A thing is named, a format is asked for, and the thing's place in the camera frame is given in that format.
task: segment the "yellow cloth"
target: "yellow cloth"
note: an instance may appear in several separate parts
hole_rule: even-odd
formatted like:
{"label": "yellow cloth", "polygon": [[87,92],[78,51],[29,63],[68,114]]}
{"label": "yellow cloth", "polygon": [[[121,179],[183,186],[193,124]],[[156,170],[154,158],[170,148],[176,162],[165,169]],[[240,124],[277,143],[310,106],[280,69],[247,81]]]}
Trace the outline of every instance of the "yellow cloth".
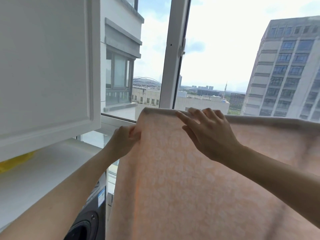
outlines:
{"label": "yellow cloth", "polygon": [[22,163],[28,161],[33,156],[33,154],[35,152],[36,151],[29,152],[29,153],[8,159],[6,161],[0,162],[0,173],[4,173],[4,172],[14,168],[15,166],[18,166],[19,164],[22,164]]}

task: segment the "hand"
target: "hand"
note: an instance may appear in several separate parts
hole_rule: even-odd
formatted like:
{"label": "hand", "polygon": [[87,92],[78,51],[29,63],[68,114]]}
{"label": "hand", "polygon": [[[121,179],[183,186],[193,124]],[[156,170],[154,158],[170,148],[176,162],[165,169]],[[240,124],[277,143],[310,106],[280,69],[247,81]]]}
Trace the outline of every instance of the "hand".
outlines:
{"label": "hand", "polygon": [[110,139],[110,141],[104,147],[109,157],[112,159],[112,163],[117,161],[119,158],[127,155],[134,144],[141,138],[141,132],[134,132],[134,126],[120,126],[116,129]]}
{"label": "hand", "polygon": [[190,108],[188,112],[200,124],[180,111],[176,111],[176,116],[185,124],[182,129],[200,152],[220,163],[236,155],[242,145],[236,139],[229,122],[220,110],[207,108],[201,111]]}

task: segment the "washing machine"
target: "washing machine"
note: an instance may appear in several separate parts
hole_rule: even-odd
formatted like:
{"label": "washing machine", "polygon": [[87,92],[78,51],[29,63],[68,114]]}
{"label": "washing machine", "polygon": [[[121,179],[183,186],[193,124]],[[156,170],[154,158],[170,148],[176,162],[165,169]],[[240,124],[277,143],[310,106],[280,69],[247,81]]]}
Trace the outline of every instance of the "washing machine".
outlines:
{"label": "washing machine", "polygon": [[106,173],[92,190],[64,240],[105,240]]}

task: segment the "left hand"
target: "left hand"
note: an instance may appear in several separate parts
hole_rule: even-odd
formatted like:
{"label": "left hand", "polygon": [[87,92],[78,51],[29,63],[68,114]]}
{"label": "left hand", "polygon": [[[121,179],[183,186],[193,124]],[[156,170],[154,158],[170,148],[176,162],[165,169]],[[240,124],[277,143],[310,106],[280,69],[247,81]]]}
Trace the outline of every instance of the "left hand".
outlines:
{"label": "left hand", "polygon": [[113,136],[104,148],[110,154],[109,157],[112,158],[112,163],[127,155],[136,142],[140,140],[141,132],[133,134],[134,128],[135,125],[130,127],[120,126],[114,131]]}

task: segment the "blue and white sticker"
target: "blue and white sticker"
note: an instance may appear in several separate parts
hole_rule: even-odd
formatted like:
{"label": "blue and white sticker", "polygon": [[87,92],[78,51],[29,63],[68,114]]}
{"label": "blue and white sticker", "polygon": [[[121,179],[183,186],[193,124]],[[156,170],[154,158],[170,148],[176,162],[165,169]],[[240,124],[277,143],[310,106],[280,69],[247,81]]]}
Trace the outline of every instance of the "blue and white sticker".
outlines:
{"label": "blue and white sticker", "polygon": [[98,194],[98,208],[100,207],[100,205],[104,202],[105,199],[105,190],[101,190],[100,193]]}

